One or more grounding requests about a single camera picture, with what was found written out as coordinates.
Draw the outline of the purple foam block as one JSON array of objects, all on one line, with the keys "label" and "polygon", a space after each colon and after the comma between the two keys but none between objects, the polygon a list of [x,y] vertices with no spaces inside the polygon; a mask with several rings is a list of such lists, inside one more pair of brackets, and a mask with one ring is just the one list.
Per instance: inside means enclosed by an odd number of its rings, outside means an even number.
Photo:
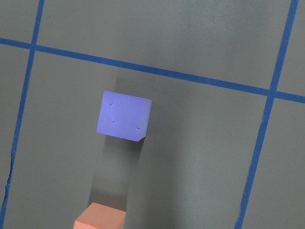
[{"label": "purple foam block", "polygon": [[146,137],[152,100],[104,91],[97,133],[139,142]]}]

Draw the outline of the orange foam block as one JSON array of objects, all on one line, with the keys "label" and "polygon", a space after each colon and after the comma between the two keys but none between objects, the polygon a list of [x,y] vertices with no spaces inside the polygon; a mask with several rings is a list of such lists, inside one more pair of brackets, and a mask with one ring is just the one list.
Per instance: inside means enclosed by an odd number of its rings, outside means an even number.
[{"label": "orange foam block", "polygon": [[91,203],[75,220],[74,229],[122,229],[126,212]]}]

